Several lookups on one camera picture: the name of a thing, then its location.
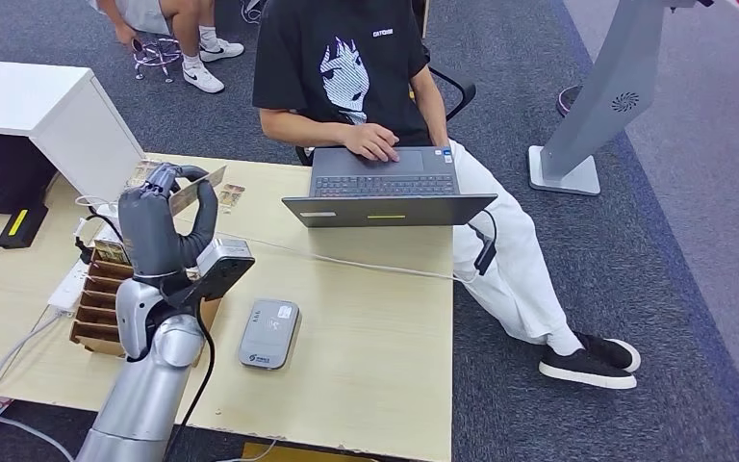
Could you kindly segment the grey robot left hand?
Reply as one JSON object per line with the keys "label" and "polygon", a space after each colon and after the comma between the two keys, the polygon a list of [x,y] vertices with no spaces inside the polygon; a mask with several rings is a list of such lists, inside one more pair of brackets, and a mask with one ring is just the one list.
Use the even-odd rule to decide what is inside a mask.
{"label": "grey robot left hand", "polygon": [[[217,224],[217,196],[196,166],[157,165],[142,185],[128,189],[118,200],[120,233],[137,280],[154,280],[182,273],[197,263],[211,242]],[[185,178],[196,187],[198,209],[188,235],[177,233],[169,200]]]}

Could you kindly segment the person's right hand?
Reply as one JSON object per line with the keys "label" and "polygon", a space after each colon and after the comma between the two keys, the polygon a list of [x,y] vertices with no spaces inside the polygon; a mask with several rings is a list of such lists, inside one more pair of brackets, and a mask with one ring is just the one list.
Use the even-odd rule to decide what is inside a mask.
{"label": "person's right hand", "polygon": [[378,124],[365,123],[347,126],[342,143],[352,153],[368,160],[397,162],[395,145],[399,138],[389,129]]}

